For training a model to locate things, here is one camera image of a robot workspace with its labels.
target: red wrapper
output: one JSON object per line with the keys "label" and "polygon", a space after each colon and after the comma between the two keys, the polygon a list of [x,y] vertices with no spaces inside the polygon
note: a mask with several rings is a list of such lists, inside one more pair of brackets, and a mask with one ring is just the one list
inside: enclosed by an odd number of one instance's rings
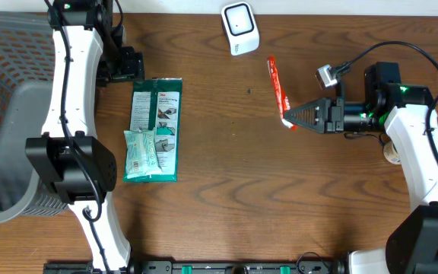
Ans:
{"label": "red wrapper", "polygon": [[273,90],[275,91],[275,97],[277,98],[278,111],[280,112],[281,122],[289,129],[295,129],[296,126],[293,123],[285,120],[285,111],[290,109],[290,103],[288,103],[287,95],[285,95],[283,88],[280,86],[280,79],[278,78],[278,70],[274,56],[268,57],[268,72],[270,73],[271,83],[273,84]]}

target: green package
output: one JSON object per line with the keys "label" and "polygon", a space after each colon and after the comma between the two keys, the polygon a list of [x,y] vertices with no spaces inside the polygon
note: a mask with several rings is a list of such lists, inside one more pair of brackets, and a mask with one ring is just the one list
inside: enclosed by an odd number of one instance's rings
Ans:
{"label": "green package", "polygon": [[162,173],[128,178],[125,170],[123,181],[176,182],[181,99],[181,78],[136,81],[133,84],[129,130],[155,130],[155,149]]}

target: wooden table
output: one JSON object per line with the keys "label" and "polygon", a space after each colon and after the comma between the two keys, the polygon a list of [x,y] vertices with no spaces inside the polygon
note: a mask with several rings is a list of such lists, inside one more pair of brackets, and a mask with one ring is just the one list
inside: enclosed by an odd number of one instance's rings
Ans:
{"label": "wooden table", "polygon": [[[175,260],[295,260],[381,247],[409,213],[400,166],[373,139],[345,140],[281,124],[266,58],[274,54],[293,106],[333,96],[314,78],[385,40],[416,43],[438,61],[438,18],[257,16],[261,45],[232,57],[218,15],[125,14],[128,44],[151,77],[183,77],[177,183],[129,184],[114,196],[135,255]],[[363,100],[363,70],[399,62],[405,83],[438,92],[438,74],[411,49],[386,46],[345,77]],[[132,84],[100,93],[97,132],[122,170]],[[72,213],[0,225],[0,272],[41,273],[50,260],[90,260]]]}

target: white wall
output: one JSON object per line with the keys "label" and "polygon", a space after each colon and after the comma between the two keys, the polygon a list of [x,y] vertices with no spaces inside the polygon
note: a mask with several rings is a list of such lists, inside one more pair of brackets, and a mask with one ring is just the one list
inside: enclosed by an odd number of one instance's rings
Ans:
{"label": "white wall", "polygon": [[[120,0],[124,12],[219,14],[228,0]],[[438,0],[248,0],[255,14],[438,16]],[[43,0],[0,0],[0,11],[46,11]]]}

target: gray plastic basket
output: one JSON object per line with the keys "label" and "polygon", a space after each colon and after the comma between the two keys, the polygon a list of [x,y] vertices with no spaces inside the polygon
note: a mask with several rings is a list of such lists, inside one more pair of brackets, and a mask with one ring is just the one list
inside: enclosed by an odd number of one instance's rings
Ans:
{"label": "gray plastic basket", "polygon": [[67,208],[24,153],[26,138],[40,136],[49,109],[54,56],[46,16],[0,12],[0,222]]}

